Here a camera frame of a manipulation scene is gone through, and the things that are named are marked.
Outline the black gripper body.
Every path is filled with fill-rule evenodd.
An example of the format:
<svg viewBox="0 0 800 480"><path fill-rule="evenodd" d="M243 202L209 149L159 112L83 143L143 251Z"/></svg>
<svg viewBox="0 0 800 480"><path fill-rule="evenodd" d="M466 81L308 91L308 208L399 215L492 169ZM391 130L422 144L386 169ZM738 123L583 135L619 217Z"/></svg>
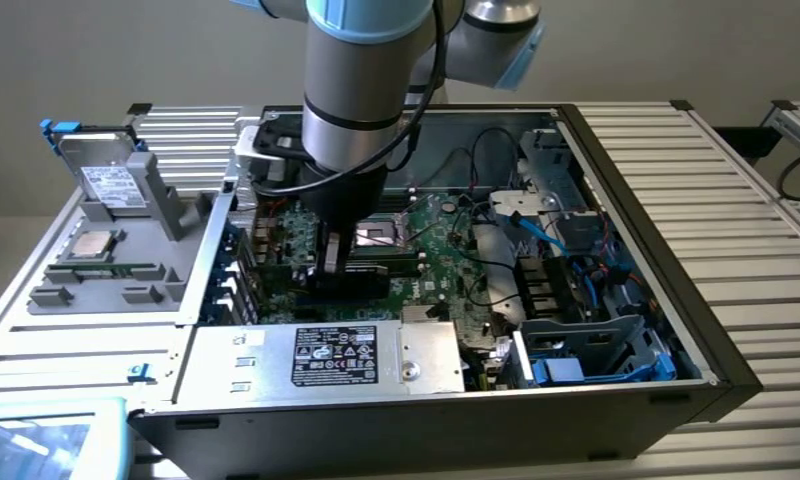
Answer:
<svg viewBox="0 0 800 480"><path fill-rule="evenodd" d="M376 212L387 177L388 168L381 164L299 195L328 232L351 232Z"/></svg>

